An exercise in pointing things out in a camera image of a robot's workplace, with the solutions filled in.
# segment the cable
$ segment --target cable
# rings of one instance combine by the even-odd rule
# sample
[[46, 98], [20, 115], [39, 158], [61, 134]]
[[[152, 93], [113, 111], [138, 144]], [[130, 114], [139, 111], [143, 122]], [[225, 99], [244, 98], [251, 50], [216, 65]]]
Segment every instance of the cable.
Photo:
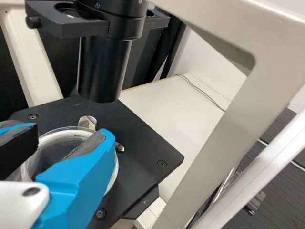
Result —
[[199, 87], [197, 87], [195, 84], [193, 84], [185, 75], [183, 74], [176, 74], [177, 76], [180, 76], [182, 79], [184, 79], [190, 86], [192, 86], [195, 90], [199, 91], [201, 94], [203, 94], [208, 100], [210, 100], [215, 106], [217, 106], [220, 110], [225, 112], [225, 110], [211, 97], [209, 94], [201, 90]]

